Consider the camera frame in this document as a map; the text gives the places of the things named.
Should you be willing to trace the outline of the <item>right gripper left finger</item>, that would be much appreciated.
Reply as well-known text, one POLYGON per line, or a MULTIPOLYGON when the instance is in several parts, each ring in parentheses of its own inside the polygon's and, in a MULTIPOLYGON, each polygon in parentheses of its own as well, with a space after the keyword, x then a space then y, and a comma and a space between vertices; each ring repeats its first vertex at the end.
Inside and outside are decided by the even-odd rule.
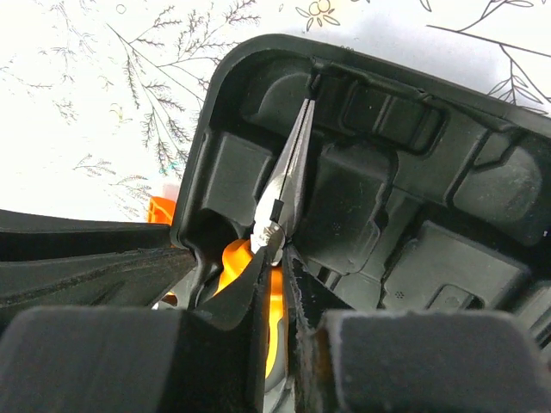
POLYGON ((269 252, 193 311, 39 307, 1 339, 4 412, 259 412, 269 252))

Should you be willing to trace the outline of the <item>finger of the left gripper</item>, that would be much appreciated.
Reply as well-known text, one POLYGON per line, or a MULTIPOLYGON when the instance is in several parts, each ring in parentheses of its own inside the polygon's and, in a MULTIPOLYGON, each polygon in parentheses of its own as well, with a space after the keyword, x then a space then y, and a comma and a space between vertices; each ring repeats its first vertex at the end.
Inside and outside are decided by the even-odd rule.
POLYGON ((162 248, 1 264, 1 317, 37 305, 151 306, 195 266, 162 248))
POLYGON ((168 225, 1 211, 1 260, 24 262, 171 246, 168 225))

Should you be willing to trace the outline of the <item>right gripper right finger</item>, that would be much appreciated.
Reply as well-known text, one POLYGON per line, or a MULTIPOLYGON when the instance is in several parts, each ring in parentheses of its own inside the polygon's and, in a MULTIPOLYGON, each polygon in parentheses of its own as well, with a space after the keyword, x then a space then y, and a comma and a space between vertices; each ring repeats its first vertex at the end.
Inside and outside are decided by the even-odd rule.
POLYGON ((549 411, 548 365, 512 315, 356 311, 295 248, 282 264, 297 411, 549 411))

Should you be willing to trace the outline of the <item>orange handled long-nose pliers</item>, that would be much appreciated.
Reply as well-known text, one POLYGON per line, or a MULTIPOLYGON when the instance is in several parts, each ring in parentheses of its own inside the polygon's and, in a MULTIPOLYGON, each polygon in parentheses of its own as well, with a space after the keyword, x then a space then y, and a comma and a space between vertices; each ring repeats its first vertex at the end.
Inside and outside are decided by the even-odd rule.
POLYGON ((287 142, 257 203, 250 238, 238 239, 224 249, 223 270, 215 290, 220 293, 233 283, 261 247, 268 243, 275 244, 277 252, 271 263, 265 391, 271 391, 279 385, 285 375, 285 307, 281 261, 283 246, 293 236, 302 214, 314 108, 315 100, 312 98, 306 98, 302 103, 287 142))

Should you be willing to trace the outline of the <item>black plastic tool case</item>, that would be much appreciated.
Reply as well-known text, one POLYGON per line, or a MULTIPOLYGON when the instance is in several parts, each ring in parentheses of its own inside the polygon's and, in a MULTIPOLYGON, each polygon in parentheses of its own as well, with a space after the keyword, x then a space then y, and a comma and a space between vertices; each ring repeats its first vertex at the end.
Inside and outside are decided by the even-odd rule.
POLYGON ((263 35, 219 63, 173 221, 214 293, 314 74, 321 76, 294 244, 360 311, 500 309, 550 346, 550 119, 528 104, 312 40, 263 35))

